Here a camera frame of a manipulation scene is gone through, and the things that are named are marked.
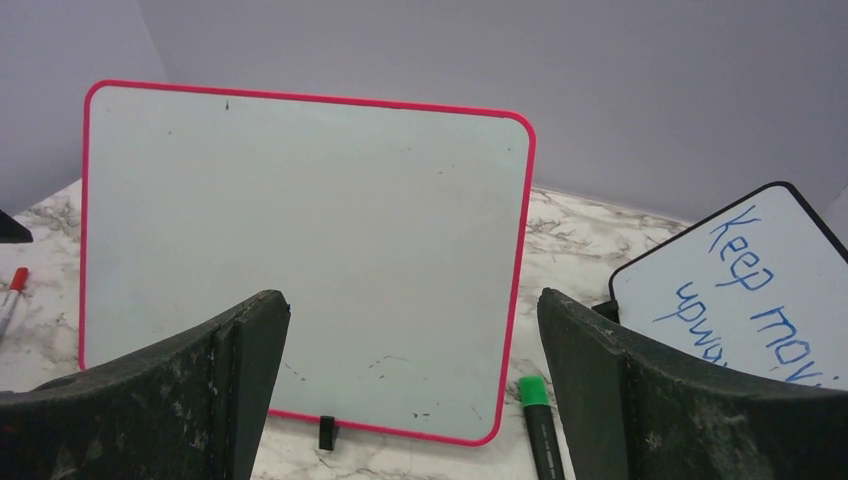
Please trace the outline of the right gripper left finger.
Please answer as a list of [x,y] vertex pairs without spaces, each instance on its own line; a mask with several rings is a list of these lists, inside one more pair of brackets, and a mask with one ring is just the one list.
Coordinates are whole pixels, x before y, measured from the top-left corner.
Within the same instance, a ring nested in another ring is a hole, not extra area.
[[5,479],[247,479],[290,322],[264,290],[165,340],[1,396]]

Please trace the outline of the red white marker pen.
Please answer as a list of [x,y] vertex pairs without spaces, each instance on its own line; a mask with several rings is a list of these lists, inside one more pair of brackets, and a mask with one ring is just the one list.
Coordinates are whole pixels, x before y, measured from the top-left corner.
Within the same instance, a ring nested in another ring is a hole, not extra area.
[[8,290],[1,305],[1,339],[4,339],[7,335],[17,302],[25,288],[28,276],[29,269],[27,267],[19,267],[16,269],[8,285]]

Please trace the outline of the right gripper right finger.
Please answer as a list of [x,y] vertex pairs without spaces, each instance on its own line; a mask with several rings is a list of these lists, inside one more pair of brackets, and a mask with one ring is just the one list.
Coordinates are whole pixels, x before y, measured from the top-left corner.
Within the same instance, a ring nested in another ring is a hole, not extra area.
[[580,479],[843,479],[847,395],[726,369],[551,288],[537,319]]

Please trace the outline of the pink framed whiteboard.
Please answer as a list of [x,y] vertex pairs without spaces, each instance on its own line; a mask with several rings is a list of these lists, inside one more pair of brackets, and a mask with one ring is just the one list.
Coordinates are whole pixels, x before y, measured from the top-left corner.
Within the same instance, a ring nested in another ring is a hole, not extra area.
[[84,100],[79,364],[277,290],[291,320],[273,415],[485,445],[536,142],[508,110],[100,81]]

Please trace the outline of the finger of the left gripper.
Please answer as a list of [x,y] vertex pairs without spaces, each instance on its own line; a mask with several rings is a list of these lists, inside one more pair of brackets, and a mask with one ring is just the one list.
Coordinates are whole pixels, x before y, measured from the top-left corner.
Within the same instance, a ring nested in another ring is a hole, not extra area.
[[31,231],[13,217],[0,211],[0,243],[27,244],[33,242]]

